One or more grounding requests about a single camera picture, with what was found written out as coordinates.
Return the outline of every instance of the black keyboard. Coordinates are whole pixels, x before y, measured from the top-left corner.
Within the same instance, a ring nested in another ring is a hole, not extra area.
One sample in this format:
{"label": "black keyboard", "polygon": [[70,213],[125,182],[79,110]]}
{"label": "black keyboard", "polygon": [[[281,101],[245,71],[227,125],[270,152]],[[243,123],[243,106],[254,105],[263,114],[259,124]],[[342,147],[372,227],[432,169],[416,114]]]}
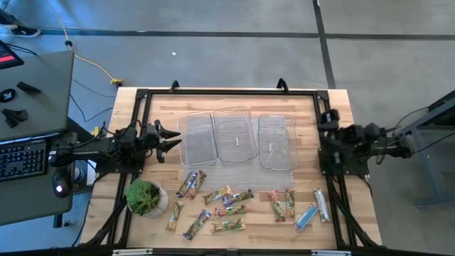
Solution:
{"label": "black keyboard", "polygon": [[46,172],[46,141],[0,145],[0,182]]}

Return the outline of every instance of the wooden tabletop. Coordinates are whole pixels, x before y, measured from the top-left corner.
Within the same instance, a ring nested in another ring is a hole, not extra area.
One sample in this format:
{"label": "wooden tabletop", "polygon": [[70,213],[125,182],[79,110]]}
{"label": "wooden tabletop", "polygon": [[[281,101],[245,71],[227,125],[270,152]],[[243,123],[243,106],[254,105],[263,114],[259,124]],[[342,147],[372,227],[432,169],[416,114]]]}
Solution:
{"label": "wooden tabletop", "polygon": [[[119,88],[117,99],[109,126],[109,130],[121,129],[130,123],[134,96],[137,88]],[[329,90],[332,108],[337,109],[341,116],[341,126],[353,123],[348,93],[346,90]],[[182,114],[192,112],[212,112],[224,107],[246,106],[251,109],[252,117],[261,114],[292,114],[296,117],[296,135],[299,150],[300,167],[293,171],[294,189],[296,191],[296,217],[316,203],[313,190],[321,188],[327,192],[325,178],[319,169],[317,149],[319,148],[318,132],[314,115],[313,100],[306,96],[253,96],[253,95],[154,95],[151,101],[149,122],[160,119],[162,125],[170,130],[177,130],[177,119]],[[139,117],[144,111],[141,103]],[[156,158],[146,160],[144,172],[139,177],[145,181],[153,181],[164,188],[169,197],[166,213],[157,218],[145,218],[134,215],[129,231],[129,247],[183,247],[183,248],[274,248],[274,249],[333,249],[336,248],[332,222],[322,223],[318,214],[297,234],[291,227],[292,222],[276,223],[272,205],[267,191],[253,191],[255,198],[243,201],[249,212],[245,215],[234,215],[216,218],[214,215],[198,231],[192,241],[182,236],[198,217],[202,209],[211,213],[214,207],[221,207],[221,201],[204,206],[199,197],[211,191],[202,191],[194,201],[183,199],[185,206],[178,219],[176,232],[165,230],[175,201],[175,192],[185,179],[183,166],[180,162],[179,150],[176,147],[166,156],[166,163],[159,164]],[[112,212],[119,174],[108,174],[95,184],[90,207],[88,209],[81,242],[92,238],[101,228]],[[375,217],[372,198],[364,181],[356,176],[347,176],[346,185],[353,215],[367,234],[378,244],[381,243],[378,224]],[[284,202],[284,192],[280,193],[280,201]],[[124,213],[120,216],[117,226],[118,240],[123,224]],[[245,218],[246,229],[210,234],[209,224],[225,220]],[[347,239],[346,222],[340,213],[343,237]]]}

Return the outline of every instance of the concrete floor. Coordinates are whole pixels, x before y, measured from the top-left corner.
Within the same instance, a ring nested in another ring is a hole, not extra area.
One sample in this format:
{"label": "concrete floor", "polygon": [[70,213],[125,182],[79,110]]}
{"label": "concrete floor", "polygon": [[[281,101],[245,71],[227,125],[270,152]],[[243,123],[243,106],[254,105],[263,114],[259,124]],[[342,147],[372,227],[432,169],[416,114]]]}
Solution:
{"label": "concrete floor", "polygon": [[[52,1],[69,28],[121,31],[242,31],[316,33],[309,0],[120,0]],[[327,33],[454,34],[455,2],[450,0],[320,0]],[[7,11],[30,26],[59,28],[44,1],[12,0]],[[37,53],[65,50],[63,36],[1,40]],[[72,36],[78,53],[101,63],[125,86],[273,87],[284,77],[290,87],[327,88],[319,40],[313,38],[177,38]],[[405,114],[454,89],[455,41],[328,40],[336,87],[347,89],[358,124],[391,127]],[[106,95],[115,88],[98,69],[75,61],[74,78]],[[73,84],[73,95],[91,117],[113,99]],[[83,123],[86,129],[109,121],[110,113]],[[455,253],[455,205],[417,210],[415,199],[429,195],[419,159],[387,157],[370,162],[373,200],[384,245],[401,250]],[[0,227],[0,251],[73,243],[88,197],[76,197],[53,230],[51,218]],[[47,236],[39,237],[43,232]]]}

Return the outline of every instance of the green plant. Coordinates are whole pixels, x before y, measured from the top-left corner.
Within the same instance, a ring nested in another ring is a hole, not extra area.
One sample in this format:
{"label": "green plant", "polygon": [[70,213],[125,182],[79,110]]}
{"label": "green plant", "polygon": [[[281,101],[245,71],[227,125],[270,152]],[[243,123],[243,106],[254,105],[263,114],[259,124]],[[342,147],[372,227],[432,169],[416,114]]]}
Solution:
{"label": "green plant", "polygon": [[157,206],[161,198],[159,188],[154,184],[136,179],[127,188],[125,195],[133,213],[144,215],[155,208],[160,209]]}

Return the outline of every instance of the yellow cable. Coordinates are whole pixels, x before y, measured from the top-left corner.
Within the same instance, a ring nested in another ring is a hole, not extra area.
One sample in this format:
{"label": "yellow cable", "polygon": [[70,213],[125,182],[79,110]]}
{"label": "yellow cable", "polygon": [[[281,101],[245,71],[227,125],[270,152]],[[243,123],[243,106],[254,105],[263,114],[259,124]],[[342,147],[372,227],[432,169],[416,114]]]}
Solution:
{"label": "yellow cable", "polygon": [[[62,18],[60,17],[60,15],[58,15],[58,12],[54,9],[54,6],[52,6],[52,4],[49,2],[49,0],[46,0],[48,2],[48,5],[52,8],[52,10],[54,11],[55,15],[57,16],[57,19],[58,19],[58,22],[60,22],[60,25],[62,26],[63,28],[63,33],[65,34],[65,38],[66,38],[66,41],[69,41],[70,39],[68,38],[68,33],[66,32],[66,27],[65,25],[63,25],[63,22],[62,22]],[[116,79],[114,77],[112,77],[111,74],[109,74],[109,72],[107,72],[107,70],[105,70],[100,64],[98,63],[95,63],[93,61],[90,61],[86,58],[83,58],[83,57],[80,57],[74,50],[73,48],[71,48],[71,46],[68,46],[68,48],[74,53],[74,56],[76,58],[78,58],[79,60],[81,61],[85,61],[86,63],[89,63],[89,64],[92,64],[94,65],[95,67],[98,67],[100,70],[102,70],[104,73],[106,73],[106,75],[109,76],[109,78],[111,79],[111,85],[121,85],[123,80],[122,79]]]}

